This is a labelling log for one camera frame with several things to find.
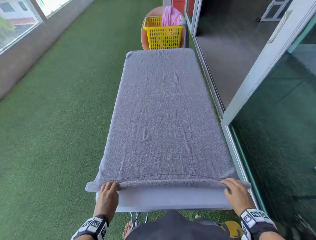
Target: plastic basket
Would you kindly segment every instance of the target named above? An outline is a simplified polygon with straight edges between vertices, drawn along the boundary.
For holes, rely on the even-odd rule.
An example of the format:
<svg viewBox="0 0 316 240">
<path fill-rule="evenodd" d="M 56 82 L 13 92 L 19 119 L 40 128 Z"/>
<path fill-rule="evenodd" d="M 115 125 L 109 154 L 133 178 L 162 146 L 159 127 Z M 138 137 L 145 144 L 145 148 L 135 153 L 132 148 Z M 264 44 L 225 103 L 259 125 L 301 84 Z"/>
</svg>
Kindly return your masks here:
<svg viewBox="0 0 316 240">
<path fill-rule="evenodd" d="M 161 16 L 147 17 L 144 29 L 147 31 L 149 49 L 180 48 L 183 26 L 161 26 Z"/>
</svg>

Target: pink cloth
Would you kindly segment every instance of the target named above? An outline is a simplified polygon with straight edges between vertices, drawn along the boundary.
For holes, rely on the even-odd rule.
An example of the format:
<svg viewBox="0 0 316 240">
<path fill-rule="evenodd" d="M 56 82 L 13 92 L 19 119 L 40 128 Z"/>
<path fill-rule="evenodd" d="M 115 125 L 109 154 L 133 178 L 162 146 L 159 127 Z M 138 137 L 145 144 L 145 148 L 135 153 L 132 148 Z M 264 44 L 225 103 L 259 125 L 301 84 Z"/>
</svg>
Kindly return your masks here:
<svg viewBox="0 0 316 240">
<path fill-rule="evenodd" d="M 165 13 L 162 15 L 161 26 L 178 26 L 181 22 L 182 13 L 173 6 L 167 6 Z"/>
</svg>

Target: green turf floor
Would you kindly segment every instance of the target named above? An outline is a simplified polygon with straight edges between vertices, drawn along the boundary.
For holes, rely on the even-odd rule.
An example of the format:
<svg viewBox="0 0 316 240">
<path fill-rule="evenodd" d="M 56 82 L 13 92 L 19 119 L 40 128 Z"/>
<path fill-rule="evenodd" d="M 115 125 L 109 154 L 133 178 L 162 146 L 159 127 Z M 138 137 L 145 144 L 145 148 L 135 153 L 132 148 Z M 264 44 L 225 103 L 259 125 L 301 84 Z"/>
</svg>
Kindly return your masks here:
<svg viewBox="0 0 316 240">
<path fill-rule="evenodd" d="M 84 188 L 103 155 L 125 55 L 142 49 L 144 16 L 161 4 L 95 0 L 2 99 L 0 239 L 70 239 L 91 217 L 94 194 Z M 107 238 L 121 239 L 128 220 L 117 214 Z"/>
</svg>

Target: black and white wristband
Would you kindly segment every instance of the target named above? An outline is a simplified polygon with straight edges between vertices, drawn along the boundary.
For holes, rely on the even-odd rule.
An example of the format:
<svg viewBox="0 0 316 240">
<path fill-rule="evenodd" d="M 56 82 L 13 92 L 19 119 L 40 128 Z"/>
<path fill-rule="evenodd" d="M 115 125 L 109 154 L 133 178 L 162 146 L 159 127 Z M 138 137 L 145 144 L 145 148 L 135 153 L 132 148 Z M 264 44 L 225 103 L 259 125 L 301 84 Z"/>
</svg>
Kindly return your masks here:
<svg viewBox="0 0 316 240">
<path fill-rule="evenodd" d="M 279 233 L 274 222 L 261 210 L 247 209 L 240 218 L 244 232 L 242 240 L 258 240 L 264 232 Z"/>
<path fill-rule="evenodd" d="M 94 240 L 103 240 L 108 227 L 109 221 L 107 217 L 102 214 L 97 215 L 88 219 L 72 236 L 71 240 L 75 240 L 82 235 L 90 235 Z"/>
</svg>

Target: foot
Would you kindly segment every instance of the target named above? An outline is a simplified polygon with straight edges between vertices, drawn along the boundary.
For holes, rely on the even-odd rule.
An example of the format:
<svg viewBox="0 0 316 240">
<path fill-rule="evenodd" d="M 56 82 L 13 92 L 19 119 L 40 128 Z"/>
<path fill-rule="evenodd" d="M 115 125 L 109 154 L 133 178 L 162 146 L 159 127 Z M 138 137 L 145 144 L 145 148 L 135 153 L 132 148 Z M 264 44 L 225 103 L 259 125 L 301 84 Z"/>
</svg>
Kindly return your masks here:
<svg viewBox="0 0 316 240">
<path fill-rule="evenodd" d="M 123 232 L 123 240 L 125 240 L 127 238 L 127 236 L 131 233 L 132 231 L 132 222 L 129 221 L 128 223 L 126 223 L 124 232 Z"/>
</svg>

